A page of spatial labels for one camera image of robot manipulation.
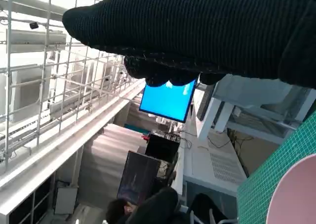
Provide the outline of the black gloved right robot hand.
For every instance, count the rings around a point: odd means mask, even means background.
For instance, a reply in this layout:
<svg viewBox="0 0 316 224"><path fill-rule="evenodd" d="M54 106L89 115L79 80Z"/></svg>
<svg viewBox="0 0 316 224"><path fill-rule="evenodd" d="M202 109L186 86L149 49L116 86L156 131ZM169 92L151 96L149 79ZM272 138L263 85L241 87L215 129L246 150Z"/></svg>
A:
<svg viewBox="0 0 316 224"><path fill-rule="evenodd" d="M102 0L62 22L152 87L228 74L316 87L316 0Z"/></svg>

